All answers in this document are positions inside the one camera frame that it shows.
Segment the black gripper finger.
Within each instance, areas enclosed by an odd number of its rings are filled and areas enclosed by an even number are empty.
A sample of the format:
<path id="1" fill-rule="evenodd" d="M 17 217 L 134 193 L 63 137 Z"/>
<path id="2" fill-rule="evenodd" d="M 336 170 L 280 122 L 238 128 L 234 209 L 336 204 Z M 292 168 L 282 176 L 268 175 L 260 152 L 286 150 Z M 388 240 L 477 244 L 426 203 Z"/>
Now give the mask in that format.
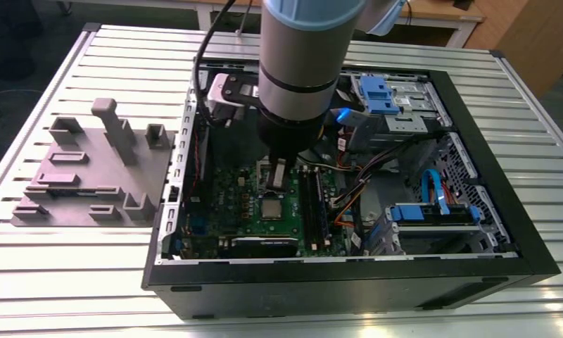
<path id="1" fill-rule="evenodd" d="M 285 169 L 285 159 L 272 159 L 272 168 L 269 171 L 269 188 L 276 191 L 285 191 Z"/>

